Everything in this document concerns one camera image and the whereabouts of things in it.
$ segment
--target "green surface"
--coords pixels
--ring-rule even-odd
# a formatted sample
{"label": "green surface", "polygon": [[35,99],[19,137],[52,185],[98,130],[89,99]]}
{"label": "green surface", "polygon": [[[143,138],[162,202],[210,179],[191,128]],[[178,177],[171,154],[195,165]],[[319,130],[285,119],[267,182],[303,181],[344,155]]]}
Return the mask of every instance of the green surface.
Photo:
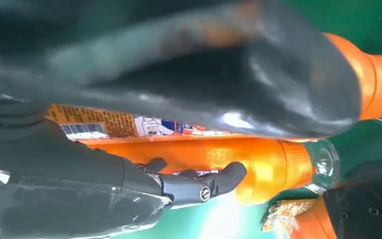
{"label": "green surface", "polygon": [[[323,32],[341,35],[365,52],[382,54],[382,0],[287,0]],[[331,138],[341,157],[342,173],[369,160],[382,159],[382,126],[361,122],[351,131]],[[310,196],[305,190],[277,198]],[[270,239],[260,233],[260,219],[267,205],[236,208],[219,199],[193,208],[166,211],[152,229],[118,239]]]}

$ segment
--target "printed label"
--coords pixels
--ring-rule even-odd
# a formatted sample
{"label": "printed label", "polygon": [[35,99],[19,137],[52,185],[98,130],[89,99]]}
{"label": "printed label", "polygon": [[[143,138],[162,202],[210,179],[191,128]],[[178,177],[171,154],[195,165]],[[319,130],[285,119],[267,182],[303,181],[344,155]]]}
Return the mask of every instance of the printed label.
{"label": "printed label", "polygon": [[70,139],[228,134],[207,131],[207,128],[201,125],[59,104],[52,104],[46,117],[58,123]]}
{"label": "printed label", "polygon": [[69,139],[109,138],[102,123],[73,123],[59,126]]}

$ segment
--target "orange bottle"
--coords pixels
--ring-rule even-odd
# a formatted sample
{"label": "orange bottle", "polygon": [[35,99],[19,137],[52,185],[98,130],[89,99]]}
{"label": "orange bottle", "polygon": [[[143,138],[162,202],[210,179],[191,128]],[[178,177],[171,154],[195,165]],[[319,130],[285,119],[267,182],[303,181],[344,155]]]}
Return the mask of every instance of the orange bottle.
{"label": "orange bottle", "polygon": [[283,225],[281,220],[278,220],[279,223],[274,223],[274,231],[278,238],[337,239],[321,196],[310,209],[295,216],[296,228],[288,228],[290,225]]}
{"label": "orange bottle", "polygon": [[345,56],[358,77],[362,93],[360,120],[382,118],[382,55],[364,53],[345,38],[325,35]]}
{"label": "orange bottle", "polygon": [[322,193],[338,179],[337,153],[325,140],[293,143],[266,138],[197,138],[182,137],[129,139],[124,143],[88,145],[128,158],[134,163],[148,163],[164,158],[168,166],[163,173],[213,171],[233,161],[242,162],[247,176],[235,193],[243,205],[264,203],[282,190],[305,186]]}

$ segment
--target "clear plastic bottle neck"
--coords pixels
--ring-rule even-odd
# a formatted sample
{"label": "clear plastic bottle neck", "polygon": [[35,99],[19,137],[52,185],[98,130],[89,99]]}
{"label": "clear plastic bottle neck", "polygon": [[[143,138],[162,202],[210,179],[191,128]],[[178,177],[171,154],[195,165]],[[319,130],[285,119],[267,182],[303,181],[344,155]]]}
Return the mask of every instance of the clear plastic bottle neck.
{"label": "clear plastic bottle neck", "polygon": [[333,144],[327,139],[304,143],[310,155],[315,172],[311,183],[304,187],[317,194],[323,194],[327,189],[335,187],[340,179],[339,155]]}

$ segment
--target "screw head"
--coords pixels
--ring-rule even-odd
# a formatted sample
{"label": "screw head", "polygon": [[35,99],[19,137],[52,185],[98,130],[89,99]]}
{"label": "screw head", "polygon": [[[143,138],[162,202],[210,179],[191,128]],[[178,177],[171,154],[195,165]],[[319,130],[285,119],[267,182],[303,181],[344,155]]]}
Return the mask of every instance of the screw head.
{"label": "screw head", "polygon": [[371,213],[371,215],[373,215],[373,216],[377,216],[378,214],[379,214],[379,210],[377,209],[377,208],[375,208],[375,207],[370,207],[369,209],[368,209],[368,211]]}
{"label": "screw head", "polygon": [[340,216],[343,217],[343,218],[345,218],[345,219],[348,219],[348,218],[349,218],[349,213],[347,213],[347,212],[342,212],[342,213],[340,214]]}
{"label": "screw head", "polygon": [[210,189],[207,186],[203,186],[200,190],[200,199],[203,202],[206,202],[208,199],[210,199],[211,192]]}

